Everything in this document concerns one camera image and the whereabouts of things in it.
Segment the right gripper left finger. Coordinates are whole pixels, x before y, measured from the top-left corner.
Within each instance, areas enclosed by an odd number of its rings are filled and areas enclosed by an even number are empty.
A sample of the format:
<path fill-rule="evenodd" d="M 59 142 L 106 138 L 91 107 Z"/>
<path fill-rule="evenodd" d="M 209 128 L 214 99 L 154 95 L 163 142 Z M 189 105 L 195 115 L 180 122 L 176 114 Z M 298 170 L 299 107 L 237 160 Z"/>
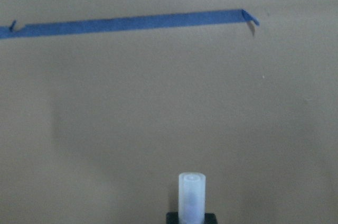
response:
<path fill-rule="evenodd" d="M 166 224 L 179 224 L 178 212 L 168 212 L 166 214 Z"/>

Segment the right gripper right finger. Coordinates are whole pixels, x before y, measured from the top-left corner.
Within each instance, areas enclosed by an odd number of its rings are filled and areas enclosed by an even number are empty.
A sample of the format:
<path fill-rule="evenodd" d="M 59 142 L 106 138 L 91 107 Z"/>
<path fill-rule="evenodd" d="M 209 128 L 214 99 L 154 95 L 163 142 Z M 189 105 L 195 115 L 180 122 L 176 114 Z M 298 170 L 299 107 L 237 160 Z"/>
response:
<path fill-rule="evenodd" d="M 214 213 L 205 213 L 204 224 L 218 224 L 216 215 Z"/>

